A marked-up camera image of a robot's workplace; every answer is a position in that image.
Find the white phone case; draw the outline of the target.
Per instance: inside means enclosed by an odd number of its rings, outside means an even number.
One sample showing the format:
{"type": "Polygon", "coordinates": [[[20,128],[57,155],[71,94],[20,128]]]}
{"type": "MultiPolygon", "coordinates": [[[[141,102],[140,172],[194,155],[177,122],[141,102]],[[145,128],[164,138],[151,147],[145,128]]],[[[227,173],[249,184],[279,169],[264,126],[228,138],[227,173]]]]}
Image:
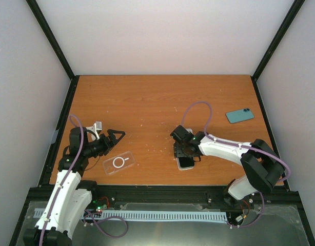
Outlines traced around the white phone case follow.
{"type": "Polygon", "coordinates": [[[195,147],[190,143],[194,135],[192,130],[185,129],[179,125],[176,128],[178,135],[177,142],[174,144],[174,155],[178,163],[178,168],[182,171],[189,170],[194,167],[193,155],[195,147]]]}

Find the clear magsafe phone case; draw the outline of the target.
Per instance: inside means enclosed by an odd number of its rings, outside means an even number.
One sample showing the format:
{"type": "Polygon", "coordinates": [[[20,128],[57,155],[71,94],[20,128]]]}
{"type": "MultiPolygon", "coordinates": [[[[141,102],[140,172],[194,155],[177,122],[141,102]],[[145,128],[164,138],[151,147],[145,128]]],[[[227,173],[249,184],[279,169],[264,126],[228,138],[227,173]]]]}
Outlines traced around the clear magsafe phone case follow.
{"type": "Polygon", "coordinates": [[[103,168],[107,175],[112,175],[135,164],[135,159],[131,151],[103,161],[103,168]]]}

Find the teal phone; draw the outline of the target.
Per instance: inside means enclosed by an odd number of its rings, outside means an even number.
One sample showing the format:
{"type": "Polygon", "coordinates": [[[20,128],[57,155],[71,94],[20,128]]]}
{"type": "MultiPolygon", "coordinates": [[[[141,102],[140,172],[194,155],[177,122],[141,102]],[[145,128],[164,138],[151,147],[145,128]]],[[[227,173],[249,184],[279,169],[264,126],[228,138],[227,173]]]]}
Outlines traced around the teal phone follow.
{"type": "Polygon", "coordinates": [[[231,124],[254,119],[254,114],[249,108],[239,109],[226,113],[226,117],[231,124]]]}

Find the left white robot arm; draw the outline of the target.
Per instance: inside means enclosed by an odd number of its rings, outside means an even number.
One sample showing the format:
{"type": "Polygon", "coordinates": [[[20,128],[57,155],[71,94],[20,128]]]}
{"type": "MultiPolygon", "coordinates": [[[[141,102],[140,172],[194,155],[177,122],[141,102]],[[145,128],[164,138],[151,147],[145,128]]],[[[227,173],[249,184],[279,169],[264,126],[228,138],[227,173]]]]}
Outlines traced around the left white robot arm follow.
{"type": "Polygon", "coordinates": [[[58,174],[49,201],[34,228],[25,230],[25,245],[71,245],[78,221],[87,206],[99,203],[97,183],[83,180],[90,158],[107,155],[126,135],[124,131],[100,127],[75,127],[69,134],[58,164],[58,174]]]}

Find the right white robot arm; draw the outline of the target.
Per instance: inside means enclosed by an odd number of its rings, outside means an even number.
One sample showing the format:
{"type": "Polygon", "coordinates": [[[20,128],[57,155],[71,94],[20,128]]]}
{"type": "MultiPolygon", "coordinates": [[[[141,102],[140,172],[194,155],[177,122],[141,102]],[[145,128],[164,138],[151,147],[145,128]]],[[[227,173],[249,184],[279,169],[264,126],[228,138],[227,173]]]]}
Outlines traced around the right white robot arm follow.
{"type": "Polygon", "coordinates": [[[218,138],[203,131],[196,134],[183,126],[177,126],[170,134],[174,140],[174,156],[179,164],[194,165],[202,156],[218,157],[238,164],[244,176],[232,180],[221,200],[230,208],[235,207],[250,194],[269,194],[282,180],[288,169],[269,145],[256,139],[254,142],[236,142],[218,138]]]}

